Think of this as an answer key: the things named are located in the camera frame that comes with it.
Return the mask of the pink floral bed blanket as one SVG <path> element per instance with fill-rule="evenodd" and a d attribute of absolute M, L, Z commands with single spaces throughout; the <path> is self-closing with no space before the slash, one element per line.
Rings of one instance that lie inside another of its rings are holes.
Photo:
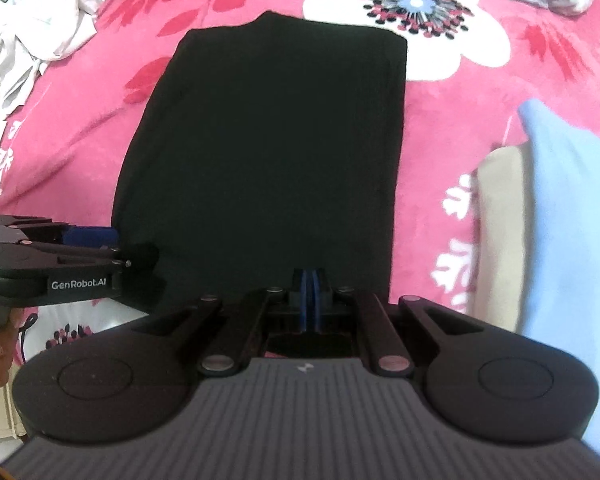
<path fill-rule="evenodd" d="M 453 7 L 449 36 L 407 38 L 404 140 L 391 292 L 466 311 L 474 294 L 472 175 L 494 148 L 524 140 L 518 106 L 538 99 L 600 134 L 600 0 L 575 18 L 516 0 L 418 0 Z M 123 155 L 158 78 L 193 28 L 262 12 L 361 25 L 363 0 L 106 0 L 97 32 L 38 78 L 7 121 L 0 214 L 100 226 Z"/>

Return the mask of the beige folded cloth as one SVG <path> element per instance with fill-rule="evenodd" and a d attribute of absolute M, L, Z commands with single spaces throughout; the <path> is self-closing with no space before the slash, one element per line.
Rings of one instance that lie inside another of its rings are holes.
<path fill-rule="evenodd" d="M 522 318 L 533 214 L 527 143 L 497 148 L 477 169 L 479 251 L 471 315 L 516 332 Z"/>

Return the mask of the light blue folded cloth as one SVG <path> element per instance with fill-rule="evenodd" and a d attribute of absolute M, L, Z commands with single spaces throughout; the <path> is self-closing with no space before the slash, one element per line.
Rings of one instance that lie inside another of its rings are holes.
<path fill-rule="evenodd" d="M 539 100 L 518 108 L 532 159 L 524 336 L 586 364 L 600 387 L 600 138 Z M 584 433 L 600 453 L 600 400 Z"/>

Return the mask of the white shirt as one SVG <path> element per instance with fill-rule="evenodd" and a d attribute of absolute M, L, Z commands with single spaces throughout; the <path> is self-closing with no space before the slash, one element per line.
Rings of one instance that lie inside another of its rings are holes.
<path fill-rule="evenodd" d="M 0 1 L 0 144 L 35 81 L 96 34 L 102 0 Z"/>

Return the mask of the black garment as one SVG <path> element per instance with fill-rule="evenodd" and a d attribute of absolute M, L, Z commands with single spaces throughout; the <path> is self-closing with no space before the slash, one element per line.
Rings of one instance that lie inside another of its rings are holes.
<path fill-rule="evenodd" d="M 112 224 L 149 260 L 123 301 L 233 299 L 297 269 L 387 297 L 406 58 L 388 30 L 274 12 L 188 32 L 117 183 Z"/>

